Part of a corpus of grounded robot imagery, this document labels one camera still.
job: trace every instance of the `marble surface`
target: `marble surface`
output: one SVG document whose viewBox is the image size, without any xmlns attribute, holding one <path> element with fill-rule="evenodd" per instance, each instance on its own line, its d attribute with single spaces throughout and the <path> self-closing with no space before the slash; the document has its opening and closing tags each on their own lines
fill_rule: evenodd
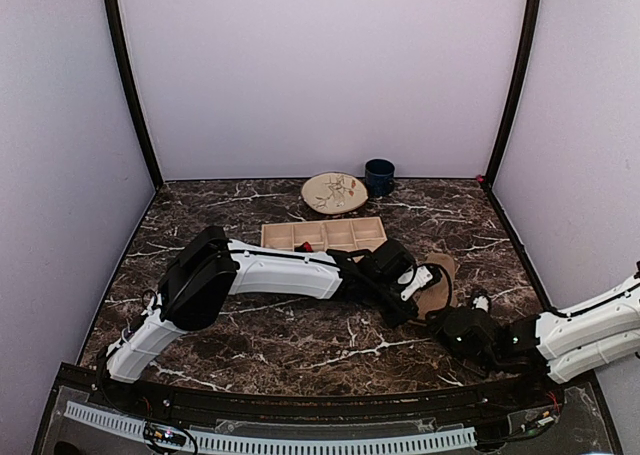
<svg viewBox="0 0 640 455">
<path fill-rule="evenodd" d="M 304 180 L 166 184 L 136 234 L 99 311 L 81 365 L 140 313 L 167 263 L 208 225 L 259 245 L 263 223 L 327 219 L 300 197 Z M 541 311 L 484 193 L 471 180 L 398 180 L 396 190 L 333 218 L 380 216 L 387 236 L 418 261 L 429 252 L 458 264 L 455 292 L 493 299 L 501 322 Z M 491 374 L 489 380 L 506 375 Z M 143 379 L 205 390 L 276 395 L 379 395 L 468 386 L 487 379 L 453 360 L 424 329 L 387 328 L 373 309 L 285 295 L 230 295 L 217 322 L 172 344 Z"/>
</svg>

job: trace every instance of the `blue mug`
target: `blue mug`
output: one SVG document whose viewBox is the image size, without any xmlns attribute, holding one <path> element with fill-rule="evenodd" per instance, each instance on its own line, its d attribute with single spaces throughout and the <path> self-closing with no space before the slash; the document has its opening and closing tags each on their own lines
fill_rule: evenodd
<svg viewBox="0 0 640 455">
<path fill-rule="evenodd" d="M 384 197 L 393 192 L 396 167 L 389 160 L 376 158 L 364 166 L 364 184 L 370 197 Z"/>
</svg>

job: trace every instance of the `plate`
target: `plate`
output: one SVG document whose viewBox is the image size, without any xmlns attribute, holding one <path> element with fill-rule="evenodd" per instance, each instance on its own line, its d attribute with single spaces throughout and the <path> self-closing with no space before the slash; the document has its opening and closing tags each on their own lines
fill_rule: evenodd
<svg viewBox="0 0 640 455">
<path fill-rule="evenodd" d="M 367 188 L 357 178 L 328 172 L 307 180 L 302 186 L 302 198 L 316 212 L 338 215 L 361 207 L 369 197 Z"/>
</svg>

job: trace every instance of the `white wall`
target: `white wall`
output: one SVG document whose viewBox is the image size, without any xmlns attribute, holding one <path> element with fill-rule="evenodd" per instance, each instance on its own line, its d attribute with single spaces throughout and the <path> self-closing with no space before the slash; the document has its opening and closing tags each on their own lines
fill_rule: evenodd
<svg viewBox="0 0 640 455">
<path fill-rule="evenodd" d="M 542 0 L 497 194 L 552 301 L 599 294 L 640 260 L 640 0 Z M 640 361 L 599 370 L 640 453 Z"/>
<path fill-rule="evenodd" d="M 30 453 L 153 188 L 102 0 L 0 0 L 0 452 Z"/>
<path fill-rule="evenodd" d="M 121 0 L 165 178 L 474 177 L 526 0 Z"/>
</svg>

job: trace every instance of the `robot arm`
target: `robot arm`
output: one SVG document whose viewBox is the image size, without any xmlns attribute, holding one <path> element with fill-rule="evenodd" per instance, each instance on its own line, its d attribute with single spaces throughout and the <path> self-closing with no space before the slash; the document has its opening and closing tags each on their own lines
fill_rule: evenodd
<svg viewBox="0 0 640 455">
<path fill-rule="evenodd" d="M 441 275 L 434 266 L 418 267 L 394 240 L 373 253 L 292 253 L 229 240 L 221 228 L 209 227 L 169 265 L 144 312 L 99 354 L 99 371 L 135 382 L 171 342 L 211 326 L 228 294 L 366 298 L 395 327 L 415 319 L 413 293 Z M 488 310 L 447 307 L 427 329 L 454 356 L 487 370 L 540 371 L 563 383 L 640 350 L 640 267 L 617 287 L 565 310 L 501 326 Z"/>
<path fill-rule="evenodd" d="M 640 350 L 640 270 L 613 289 L 573 307 L 508 326 L 481 309 L 452 311 L 436 337 L 454 355 L 488 370 L 539 370 L 564 383 Z"/>
<path fill-rule="evenodd" d="M 361 259 L 356 263 L 354 258 Z M 212 325 L 228 294 L 367 297 L 394 326 L 417 313 L 411 294 L 439 280 L 439 273 L 416 267 L 409 252 L 393 240 L 373 254 L 291 253 L 229 240 L 221 228 L 209 227 L 169 265 L 158 293 L 120 339 L 103 350 L 99 366 L 106 364 L 114 380 L 135 382 L 171 342 Z"/>
</svg>

